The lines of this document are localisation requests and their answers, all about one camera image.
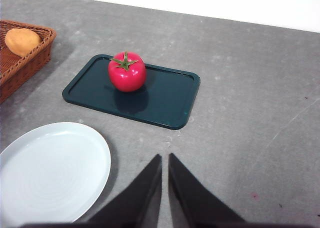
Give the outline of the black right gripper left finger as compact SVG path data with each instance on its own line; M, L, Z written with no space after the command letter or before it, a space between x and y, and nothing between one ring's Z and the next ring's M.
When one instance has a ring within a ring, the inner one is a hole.
M156 225L162 197L162 157L157 154L138 176L88 222L97 225Z

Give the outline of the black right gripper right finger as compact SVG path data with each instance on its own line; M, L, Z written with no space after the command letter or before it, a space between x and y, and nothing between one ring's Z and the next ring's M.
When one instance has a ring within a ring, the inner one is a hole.
M169 154L168 180L189 224L246 222L208 191L174 153Z

